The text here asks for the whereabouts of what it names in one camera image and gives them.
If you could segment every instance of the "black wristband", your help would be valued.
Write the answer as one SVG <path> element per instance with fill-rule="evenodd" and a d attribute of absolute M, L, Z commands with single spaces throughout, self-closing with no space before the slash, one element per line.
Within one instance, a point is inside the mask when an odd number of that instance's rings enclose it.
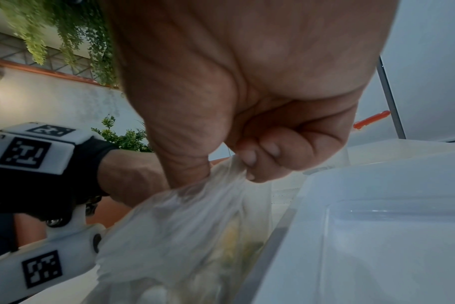
<path fill-rule="evenodd" d="M 91 137 L 77 145 L 65 174 L 72 181 L 77 197 L 107 196 L 98 183 L 98 169 L 109 151 L 117 150 L 115 144 Z"/>

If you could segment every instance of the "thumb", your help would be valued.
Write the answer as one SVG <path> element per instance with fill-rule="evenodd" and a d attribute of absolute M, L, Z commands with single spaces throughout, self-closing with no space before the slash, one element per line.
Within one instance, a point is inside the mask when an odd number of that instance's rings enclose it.
<path fill-rule="evenodd" d="M 197 183 L 211 172 L 208 156 L 169 155 L 155 151 L 171 188 Z"/>

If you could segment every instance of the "plastic bag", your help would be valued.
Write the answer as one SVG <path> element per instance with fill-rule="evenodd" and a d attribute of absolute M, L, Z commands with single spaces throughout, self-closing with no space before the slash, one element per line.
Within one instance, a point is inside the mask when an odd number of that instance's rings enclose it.
<path fill-rule="evenodd" d="M 205 181 L 160 193 L 103 238 L 99 284 L 83 304 L 226 303 L 271 229 L 271 185 L 236 158 Z"/>

